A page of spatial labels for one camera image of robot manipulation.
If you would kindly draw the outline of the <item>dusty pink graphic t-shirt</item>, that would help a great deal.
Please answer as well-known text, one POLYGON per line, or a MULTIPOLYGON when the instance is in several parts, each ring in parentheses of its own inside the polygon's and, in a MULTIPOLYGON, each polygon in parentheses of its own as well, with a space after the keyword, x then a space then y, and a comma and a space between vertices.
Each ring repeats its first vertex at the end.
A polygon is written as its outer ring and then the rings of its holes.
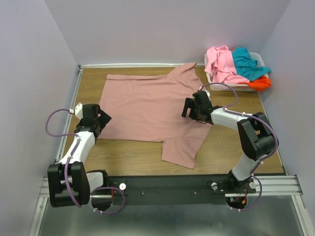
POLYGON ((193 169, 211 126, 182 112, 201 86, 195 63, 159 76, 107 75, 99 105, 111 120, 99 138, 161 142, 163 161, 193 169))

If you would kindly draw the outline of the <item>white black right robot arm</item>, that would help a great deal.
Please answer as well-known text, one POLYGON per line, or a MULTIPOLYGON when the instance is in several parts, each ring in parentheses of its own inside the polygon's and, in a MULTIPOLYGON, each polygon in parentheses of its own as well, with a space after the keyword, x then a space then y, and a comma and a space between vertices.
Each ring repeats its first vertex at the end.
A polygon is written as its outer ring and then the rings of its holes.
POLYGON ((182 117, 186 116, 197 122, 222 125, 238 131, 243 153, 223 181, 224 188, 233 193, 243 189, 259 164, 273 155, 279 145, 264 113, 247 114, 213 106, 206 90, 199 90, 192 94, 192 98, 185 99, 182 117))

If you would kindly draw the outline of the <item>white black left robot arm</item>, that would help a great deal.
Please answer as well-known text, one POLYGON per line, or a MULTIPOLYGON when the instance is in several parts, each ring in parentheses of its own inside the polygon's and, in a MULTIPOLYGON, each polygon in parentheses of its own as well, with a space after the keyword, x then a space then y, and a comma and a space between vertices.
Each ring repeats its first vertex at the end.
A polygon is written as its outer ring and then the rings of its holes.
POLYGON ((76 116, 79 123, 71 133, 74 139, 67 153, 57 164, 51 164, 47 169, 52 207, 81 207, 89 203, 93 191, 104 194, 109 189, 107 172, 86 172, 84 163, 111 117, 98 104, 78 103, 67 112, 76 116))

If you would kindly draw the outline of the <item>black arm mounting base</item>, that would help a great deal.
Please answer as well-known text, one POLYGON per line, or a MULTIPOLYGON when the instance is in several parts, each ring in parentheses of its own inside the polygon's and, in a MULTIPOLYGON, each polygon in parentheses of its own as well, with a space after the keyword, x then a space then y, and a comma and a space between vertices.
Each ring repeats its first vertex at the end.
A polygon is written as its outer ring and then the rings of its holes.
POLYGON ((92 193, 92 206, 111 212, 120 206, 145 205, 224 205, 229 201, 243 208, 242 200, 255 193, 254 182, 236 191, 223 186, 227 175, 174 175, 174 176, 111 176, 109 190, 92 193))

